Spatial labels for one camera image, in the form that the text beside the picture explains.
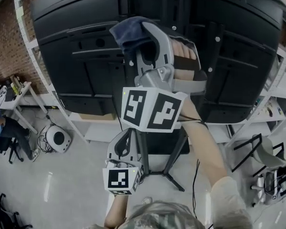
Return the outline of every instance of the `robot vacuum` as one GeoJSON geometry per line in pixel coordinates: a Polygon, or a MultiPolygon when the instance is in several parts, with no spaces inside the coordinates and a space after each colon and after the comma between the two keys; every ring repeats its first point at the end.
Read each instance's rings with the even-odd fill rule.
{"type": "Polygon", "coordinates": [[[72,139],[68,133],[66,133],[61,127],[50,124],[44,128],[43,133],[47,142],[56,152],[64,153],[67,151],[72,139]]]}

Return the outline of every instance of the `sneaker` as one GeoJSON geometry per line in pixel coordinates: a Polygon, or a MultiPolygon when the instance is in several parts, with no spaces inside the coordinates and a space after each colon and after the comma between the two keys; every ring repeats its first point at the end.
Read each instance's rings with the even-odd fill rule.
{"type": "Polygon", "coordinates": [[[146,197],[143,199],[143,204],[151,204],[153,202],[153,199],[151,197],[146,197]]]}
{"type": "Polygon", "coordinates": [[[39,149],[39,148],[36,148],[36,149],[32,152],[32,159],[31,159],[31,161],[34,162],[34,161],[37,159],[37,157],[39,156],[39,154],[40,154],[40,149],[39,149]]]}

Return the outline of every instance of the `black tripod stand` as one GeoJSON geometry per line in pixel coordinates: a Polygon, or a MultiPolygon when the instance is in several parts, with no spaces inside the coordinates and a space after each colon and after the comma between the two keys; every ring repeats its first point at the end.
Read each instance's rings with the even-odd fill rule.
{"type": "Polygon", "coordinates": [[[143,181],[146,177],[150,175],[162,175],[166,177],[170,182],[172,182],[181,192],[184,192],[184,188],[177,183],[174,178],[169,174],[170,169],[172,168],[173,164],[179,157],[179,154],[182,150],[183,145],[185,144],[187,140],[187,134],[183,127],[180,129],[179,138],[176,143],[176,146],[170,155],[170,158],[168,159],[166,166],[163,171],[151,171],[149,170],[149,161],[148,161],[148,148],[146,143],[146,134],[144,132],[140,132],[136,130],[137,133],[137,139],[138,139],[138,145],[141,153],[141,163],[144,167],[144,174],[141,176],[141,181],[143,181]]]}

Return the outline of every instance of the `forearm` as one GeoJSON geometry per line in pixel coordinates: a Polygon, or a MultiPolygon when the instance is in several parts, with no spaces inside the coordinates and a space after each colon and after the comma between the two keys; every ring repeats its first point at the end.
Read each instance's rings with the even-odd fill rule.
{"type": "Polygon", "coordinates": [[[128,195],[117,195],[105,218],[104,226],[115,228],[124,223],[127,211],[128,195]]]}
{"type": "MultiPolygon", "coordinates": [[[[182,115],[194,119],[201,119],[190,98],[184,101],[182,115]]],[[[183,122],[182,126],[191,140],[195,155],[199,159],[201,167],[208,177],[211,186],[213,186],[216,181],[227,176],[224,161],[217,143],[203,124],[183,122]]]]}

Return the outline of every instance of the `concrete floor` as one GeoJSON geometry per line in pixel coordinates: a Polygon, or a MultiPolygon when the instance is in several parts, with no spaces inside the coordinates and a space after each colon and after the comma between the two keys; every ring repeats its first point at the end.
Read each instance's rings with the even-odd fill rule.
{"type": "MultiPolygon", "coordinates": [[[[24,153],[24,162],[15,160],[8,163],[9,151],[0,154],[0,192],[6,194],[4,204],[10,211],[18,211],[24,223],[29,223],[36,229],[81,229],[91,224],[103,225],[108,204],[111,198],[103,189],[102,168],[105,166],[107,143],[91,142],[88,146],[69,127],[66,120],[57,110],[50,111],[52,120],[67,129],[73,136],[70,148],[64,154],[45,154],[34,162],[30,162],[24,153]]],[[[33,121],[35,128],[40,131],[49,122],[41,111],[24,110],[24,116],[33,121]]],[[[37,136],[32,135],[31,146],[36,145],[37,136]]],[[[274,144],[284,140],[286,132],[272,137],[274,144]]],[[[224,149],[220,145],[225,157],[227,168],[230,170],[246,153],[231,148],[224,149]]],[[[151,170],[162,170],[168,156],[150,156],[151,170]]],[[[272,206],[250,205],[256,193],[249,189],[254,183],[250,176],[260,166],[253,159],[249,159],[233,174],[240,193],[248,205],[249,214],[256,229],[285,229],[286,228],[286,200],[272,206]]],[[[196,168],[196,158],[193,152],[182,155],[174,164],[170,174],[185,188],[179,192],[164,177],[148,177],[138,187],[135,195],[130,197],[128,213],[131,208],[141,203],[144,197],[154,200],[179,202],[192,207],[192,185],[196,168]]],[[[211,187],[199,169],[195,183],[196,214],[198,219],[206,225],[212,223],[211,187]]]]}

